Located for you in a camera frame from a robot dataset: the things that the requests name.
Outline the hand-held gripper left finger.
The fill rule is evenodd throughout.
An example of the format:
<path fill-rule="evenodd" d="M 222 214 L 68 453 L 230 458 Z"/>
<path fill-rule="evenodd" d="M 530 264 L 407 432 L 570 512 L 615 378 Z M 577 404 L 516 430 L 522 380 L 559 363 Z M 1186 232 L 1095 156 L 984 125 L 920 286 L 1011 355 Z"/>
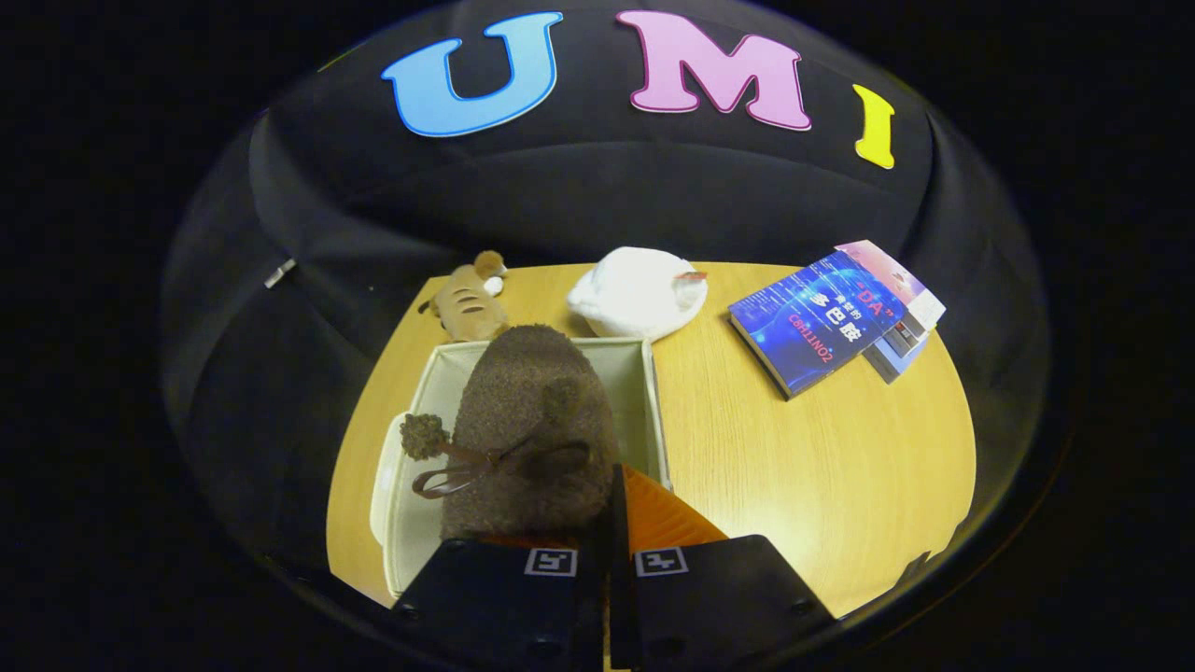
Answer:
<path fill-rule="evenodd" d="M 451 671 L 602 671 L 600 552 L 449 539 L 391 610 Z"/>

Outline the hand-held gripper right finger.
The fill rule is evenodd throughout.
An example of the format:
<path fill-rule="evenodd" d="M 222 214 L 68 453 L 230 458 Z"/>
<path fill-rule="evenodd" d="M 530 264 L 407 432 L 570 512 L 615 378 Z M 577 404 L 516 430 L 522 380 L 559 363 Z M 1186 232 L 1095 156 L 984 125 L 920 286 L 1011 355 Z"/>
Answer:
<path fill-rule="evenodd" d="M 609 665 L 771 671 L 839 622 L 767 537 L 727 536 L 657 481 L 615 465 Z"/>

